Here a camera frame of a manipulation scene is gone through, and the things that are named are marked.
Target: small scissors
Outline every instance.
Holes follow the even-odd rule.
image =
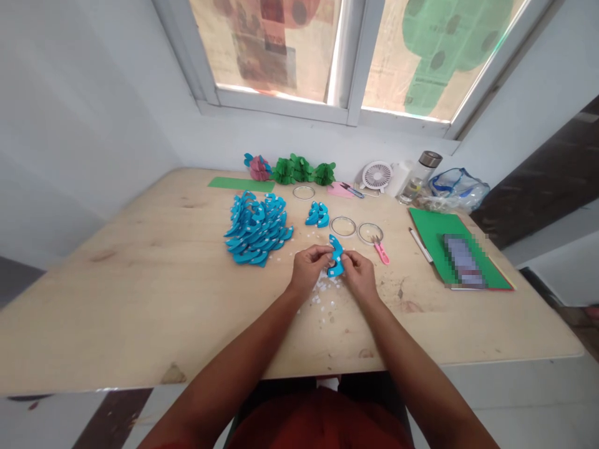
[[[379,253],[379,256],[381,257],[381,261],[385,265],[389,265],[389,256],[387,255],[387,253],[385,252],[385,249],[382,246],[381,239],[379,239],[379,237],[376,236],[376,237],[372,237],[371,241],[373,242],[373,245],[376,248],[376,252]]]

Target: window pane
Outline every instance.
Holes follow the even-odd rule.
[[[364,107],[452,120],[525,0],[387,0]]]
[[[341,0],[190,0],[214,78],[324,102]]]

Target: desk fan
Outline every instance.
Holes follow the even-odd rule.
[[[360,189],[368,187],[372,190],[380,190],[385,193],[385,187],[391,181],[393,170],[385,161],[374,161],[364,167],[362,172],[362,183]]]

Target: white pen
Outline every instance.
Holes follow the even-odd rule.
[[[409,229],[410,229],[410,234],[412,234],[412,237],[414,238],[414,240],[416,241],[416,244],[418,245],[418,247],[424,254],[424,257],[426,258],[427,262],[432,263],[432,257],[429,254],[429,252],[426,250],[424,245],[422,244],[422,241],[420,240],[420,237],[418,237],[418,234],[416,234],[416,232],[412,228],[409,228]]]

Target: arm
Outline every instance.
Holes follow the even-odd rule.
[[[185,442],[211,448],[275,356],[333,248],[314,245],[295,255],[285,292],[227,345],[189,384],[139,446]]]
[[[431,448],[499,449],[443,371],[382,302],[373,263],[355,251],[346,251],[341,261],[381,357]]]

